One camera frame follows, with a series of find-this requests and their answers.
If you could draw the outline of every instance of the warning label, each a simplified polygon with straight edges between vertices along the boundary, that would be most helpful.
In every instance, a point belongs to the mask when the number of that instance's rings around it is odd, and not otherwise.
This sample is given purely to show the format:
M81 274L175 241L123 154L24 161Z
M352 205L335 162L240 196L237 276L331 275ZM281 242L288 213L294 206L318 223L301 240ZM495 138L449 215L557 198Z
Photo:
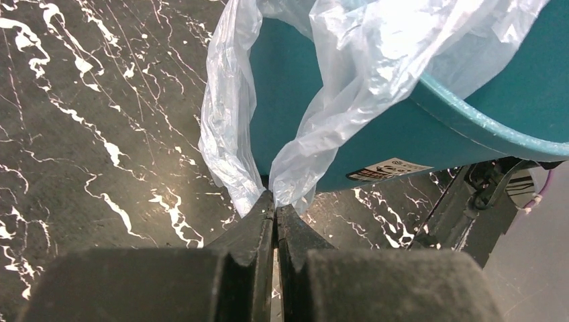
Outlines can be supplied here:
M349 173L346 175L346 177L354 181L378 181L390 179L396 176L402 176L404 174L411 174L414 172L428 170L430 168L432 168L432 166L422 166L420 164L410 163L402 159L393 158Z

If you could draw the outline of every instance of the teal bin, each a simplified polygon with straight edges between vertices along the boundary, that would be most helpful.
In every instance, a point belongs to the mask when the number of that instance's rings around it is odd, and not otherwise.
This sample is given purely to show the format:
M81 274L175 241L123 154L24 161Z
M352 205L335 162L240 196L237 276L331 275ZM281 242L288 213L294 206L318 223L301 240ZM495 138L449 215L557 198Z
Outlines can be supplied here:
M508 67L465 101L423 75L408 99L340 148L317 190L506 156L569 160L567 17L569 2L551 0ZM257 92L252 151L267 175L280 149L295 138L322 80L313 43L275 19L263 20L250 62Z

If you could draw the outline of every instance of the floor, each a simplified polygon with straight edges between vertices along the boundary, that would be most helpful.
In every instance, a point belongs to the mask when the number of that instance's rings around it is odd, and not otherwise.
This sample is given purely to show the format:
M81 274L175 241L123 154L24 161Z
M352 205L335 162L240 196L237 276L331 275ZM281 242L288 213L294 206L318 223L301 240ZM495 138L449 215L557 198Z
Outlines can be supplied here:
M544 170L533 172L538 186ZM569 321L569 164L555 169L543 201L500 237L484 272L506 322Z
M0 321L58 255L203 247L239 220L197 150L223 6L1 0ZM406 248L450 179L319 195L303 219L339 248Z

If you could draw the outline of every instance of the plastic bin liner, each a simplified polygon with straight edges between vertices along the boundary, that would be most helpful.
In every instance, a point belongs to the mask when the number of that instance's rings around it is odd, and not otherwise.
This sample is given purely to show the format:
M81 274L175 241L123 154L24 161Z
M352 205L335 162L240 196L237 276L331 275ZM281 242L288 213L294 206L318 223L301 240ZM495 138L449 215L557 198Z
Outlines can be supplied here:
M249 52L263 17L289 23L314 41L323 80L269 176L276 206L293 204L301 213L338 148L405 99L425 69L468 96L505 67L546 3L229 0L207 53L199 142L204 161L244 216L264 190L249 134L256 107Z

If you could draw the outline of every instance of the black marble floor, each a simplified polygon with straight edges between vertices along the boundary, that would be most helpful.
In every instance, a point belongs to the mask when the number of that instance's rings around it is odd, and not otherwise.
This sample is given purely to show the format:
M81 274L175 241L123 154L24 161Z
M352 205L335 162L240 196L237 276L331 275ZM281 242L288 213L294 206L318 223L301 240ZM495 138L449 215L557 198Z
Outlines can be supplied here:
M239 216L197 150L208 0L1 0L0 321L57 255L203 247ZM450 174L318 195L339 248L404 248Z

